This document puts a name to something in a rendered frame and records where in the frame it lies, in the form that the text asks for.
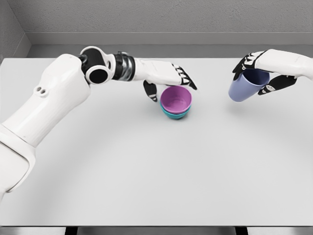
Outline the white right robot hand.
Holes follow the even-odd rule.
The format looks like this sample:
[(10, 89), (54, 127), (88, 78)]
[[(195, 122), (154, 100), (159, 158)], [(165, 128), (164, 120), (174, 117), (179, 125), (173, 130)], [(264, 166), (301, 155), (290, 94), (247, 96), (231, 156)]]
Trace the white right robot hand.
[(300, 76), (300, 66), (296, 63), (299, 58), (299, 54), (275, 49), (251, 52), (243, 57), (233, 69), (233, 80), (237, 80), (244, 71), (252, 69), (275, 72), (279, 76), (271, 79), (258, 92), (258, 95), (282, 90), (294, 85)]

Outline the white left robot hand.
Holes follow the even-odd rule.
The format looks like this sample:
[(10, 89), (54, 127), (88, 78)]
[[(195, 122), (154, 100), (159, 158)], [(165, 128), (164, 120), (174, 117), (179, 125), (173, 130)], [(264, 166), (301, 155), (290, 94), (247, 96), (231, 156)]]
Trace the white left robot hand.
[(143, 87), (153, 102), (157, 102), (157, 85), (189, 86), (194, 90), (198, 89), (190, 76), (178, 65), (164, 61), (143, 61), (143, 68)]

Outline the lavender blue cup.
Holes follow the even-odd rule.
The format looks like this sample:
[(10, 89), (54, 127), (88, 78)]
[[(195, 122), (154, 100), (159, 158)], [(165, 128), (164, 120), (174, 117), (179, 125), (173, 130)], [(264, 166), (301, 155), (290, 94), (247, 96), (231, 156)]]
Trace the lavender blue cup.
[(269, 72), (246, 69), (232, 81), (228, 95), (235, 102), (242, 102), (258, 93), (270, 80)]

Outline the teal bowl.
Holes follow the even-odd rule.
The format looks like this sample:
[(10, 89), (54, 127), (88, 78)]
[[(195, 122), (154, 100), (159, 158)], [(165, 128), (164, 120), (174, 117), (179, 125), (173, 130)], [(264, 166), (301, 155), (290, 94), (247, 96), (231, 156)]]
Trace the teal bowl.
[(181, 118), (185, 117), (191, 108), (191, 106), (189, 106), (185, 112), (180, 113), (180, 114), (173, 114), (173, 113), (166, 111), (165, 108), (163, 107), (162, 103), (160, 103), (160, 106), (161, 106), (161, 109), (164, 112), (164, 114), (171, 119), (181, 119)]

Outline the purple bowl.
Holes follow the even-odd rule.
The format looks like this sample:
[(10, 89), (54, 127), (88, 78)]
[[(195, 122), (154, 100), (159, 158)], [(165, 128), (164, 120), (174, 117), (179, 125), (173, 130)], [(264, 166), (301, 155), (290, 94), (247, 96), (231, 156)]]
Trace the purple bowl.
[(192, 94), (182, 86), (170, 86), (160, 96), (161, 106), (169, 113), (182, 114), (192, 104)]

